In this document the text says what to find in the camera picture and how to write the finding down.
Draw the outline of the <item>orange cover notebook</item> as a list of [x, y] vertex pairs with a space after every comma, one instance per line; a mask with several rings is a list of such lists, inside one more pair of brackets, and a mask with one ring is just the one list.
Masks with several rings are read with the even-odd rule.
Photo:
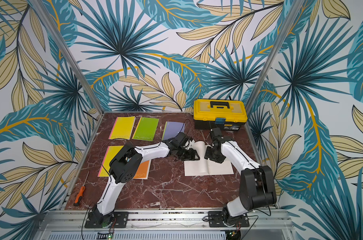
[[141, 163], [133, 177], [136, 180], [147, 180], [149, 169], [150, 169], [151, 160]]

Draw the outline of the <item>green cover notebook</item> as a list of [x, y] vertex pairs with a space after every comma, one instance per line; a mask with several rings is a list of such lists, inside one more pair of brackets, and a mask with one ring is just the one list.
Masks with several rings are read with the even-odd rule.
[[133, 135], [133, 140], [153, 141], [158, 119], [141, 117]]

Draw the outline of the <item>yellow notebook pink spine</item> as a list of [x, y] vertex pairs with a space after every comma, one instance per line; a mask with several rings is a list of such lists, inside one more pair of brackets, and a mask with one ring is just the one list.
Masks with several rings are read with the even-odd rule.
[[114, 140], [114, 139], [129, 140], [131, 137], [134, 123], [135, 123], [135, 117], [118, 117], [118, 118], [116, 118], [108, 139], [109, 140]]

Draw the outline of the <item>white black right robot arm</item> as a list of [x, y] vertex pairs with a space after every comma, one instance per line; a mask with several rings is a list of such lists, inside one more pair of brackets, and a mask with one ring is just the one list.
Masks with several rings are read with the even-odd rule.
[[240, 174], [239, 196], [222, 209], [225, 225], [232, 226], [249, 211], [269, 207], [277, 202], [273, 171], [252, 160], [237, 142], [215, 141], [207, 146], [205, 159], [216, 163], [229, 160]]

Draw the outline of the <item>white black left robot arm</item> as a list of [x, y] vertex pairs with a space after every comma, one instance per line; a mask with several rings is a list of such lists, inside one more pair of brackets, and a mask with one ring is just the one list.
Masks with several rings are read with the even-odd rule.
[[144, 147], [135, 147], [130, 143], [124, 145], [109, 164], [110, 177], [100, 200], [92, 210], [96, 221], [102, 223], [111, 218], [122, 188], [134, 177], [140, 164], [168, 156], [175, 156], [182, 161], [198, 160], [199, 155], [192, 148], [194, 143], [194, 140], [177, 143], [172, 139]]

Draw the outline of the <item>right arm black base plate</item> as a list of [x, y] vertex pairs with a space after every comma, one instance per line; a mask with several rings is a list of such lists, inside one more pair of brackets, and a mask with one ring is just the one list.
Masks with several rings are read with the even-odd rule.
[[204, 222], [208, 222], [210, 228], [232, 228], [232, 227], [249, 227], [248, 217], [240, 215], [238, 217], [228, 217], [222, 211], [209, 211], [208, 215], [203, 217]]

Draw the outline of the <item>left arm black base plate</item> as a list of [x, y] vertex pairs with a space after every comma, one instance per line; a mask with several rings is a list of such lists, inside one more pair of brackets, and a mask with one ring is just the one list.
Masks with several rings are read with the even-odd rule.
[[99, 212], [90, 212], [87, 215], [84, 227], [86, 229], [124, 229], [127, 224], [128, 212], [112, 212], [101, 215]]

